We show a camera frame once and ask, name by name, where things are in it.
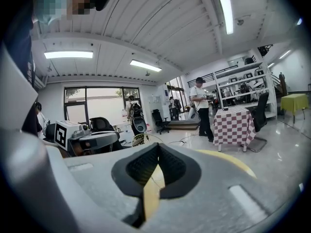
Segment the office chair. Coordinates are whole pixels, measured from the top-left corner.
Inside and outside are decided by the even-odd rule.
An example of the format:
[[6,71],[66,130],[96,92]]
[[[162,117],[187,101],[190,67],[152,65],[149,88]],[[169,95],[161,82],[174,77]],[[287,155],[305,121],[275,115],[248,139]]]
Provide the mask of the office chair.
[[[109,121],[104,118],[104,117],[94,117],[90,119],[91,124],[91,131],[92,132],[99,132],[99,131],[115,131],[112,125],[109,123]],[[101,148],[98,153],[103,153],[103,152],[109,152],[110,151],[110,146],[105,146]],[[112,150],[111,151],[118,151],[118,150],[123,150],[127,149],[130,147],[122,146],[121,143],[118,141],[114,142],[112,144]]]
[[156,131],[157,133],[158,133],[159,131],[160,131],[160,134],[161,134],[163,131],[167,131],[167,133],[170,132],[170,129],[167,128],[167,125],[168,125],[170,122],[167,122],[167,121],[166,121],[166,119],[167,119],[168,117],[165,117],[165,118],[164,118],[164,119],[165,119],[165,122],[163,122],[162,117],[161,117],[161,114],[160,114],[160,112],[159,112],[158,109],[153,110],[153,112],[152,112],[152,117],[153,117],[153,119],[155,120],[155,125],[156,125],[157,127],[160,128],[160,129],[158,129],[158,130]]
[[[261,94],[259,97],[257,108],[251,112],[256,132],[259,132],[261,130],[261,128],[267,124],[267,118],[265,115],[265,108],[267,105],[268,97],[269,97],[269,92]],[[258,153],[267,144],[267,140],[260,138],[260,137],[257,137],[257,136],[255,136],[254,139],[262,141],[262,142],[264,142],[264,144],[257,150],[249,147],[249,145],[247,148],[253,152]]]
[[55,123],[49,124],[45,129],[44,141],[54,143]]

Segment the black cap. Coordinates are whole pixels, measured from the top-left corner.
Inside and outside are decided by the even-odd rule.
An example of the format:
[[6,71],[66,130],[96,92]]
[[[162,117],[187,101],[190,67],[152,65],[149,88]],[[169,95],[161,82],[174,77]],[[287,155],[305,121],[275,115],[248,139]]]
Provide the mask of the black cap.
[[202,79],[201,77],[196,78],[195,80],[196,83],[205,83],[206,81]]

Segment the shiny floor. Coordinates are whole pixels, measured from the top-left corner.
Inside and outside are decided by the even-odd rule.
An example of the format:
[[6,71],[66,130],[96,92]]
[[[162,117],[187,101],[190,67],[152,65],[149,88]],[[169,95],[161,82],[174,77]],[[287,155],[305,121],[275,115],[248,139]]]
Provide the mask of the shiny floor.
[[[213,113],[210,112],[211,129]],[[257,178],[272,191],[276,192],[284,202],[299,189],[306,179],[311,163],[311,109],[296,114],[295,124],[290,113],[268,120],[258,137],[266,139],[267,145],[258,153],[243,152],[241,147],[228,145],[222,152],[234,156],[248,165]],[[218,147],[208,141],[207,137],[199,136],[196,131],[170,131],[154,134],[164,143],[180,145],[194,150],[214,150]]]

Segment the ceiling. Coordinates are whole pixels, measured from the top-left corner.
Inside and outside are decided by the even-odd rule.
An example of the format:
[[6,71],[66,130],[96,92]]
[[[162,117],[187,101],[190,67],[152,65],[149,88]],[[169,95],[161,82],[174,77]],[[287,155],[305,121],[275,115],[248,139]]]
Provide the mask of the ceiling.
[[[107,7],[31,32],[37,75],[63,81],[68,76],[114,77],[163,83],[201,64],[261,43],[282,41],[294,20],[277,0],[231,0],[234,33],[227,35],[219,0],[111,0]],[[244,24],[237,25],[237,20]],[[45,51],[91,50],[92,59],[47,60]],[[132,59],[162,69],[130,66]]]

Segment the black pants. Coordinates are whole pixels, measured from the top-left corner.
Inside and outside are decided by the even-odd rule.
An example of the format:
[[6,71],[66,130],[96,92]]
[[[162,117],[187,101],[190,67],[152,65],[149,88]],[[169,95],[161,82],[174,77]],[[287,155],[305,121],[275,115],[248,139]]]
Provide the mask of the black pants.
[[179,120],[178,109],[175,107],[175,108],[172,108],[172,110],[173,110],[173,116],[175,117],[174,120]]
[[209,139],[213,139],[214,135],[210,129],[209,117],[208,117],[208,108],[201,108],[198,110],[200,116],[200,129],[199,134],[207,134]]

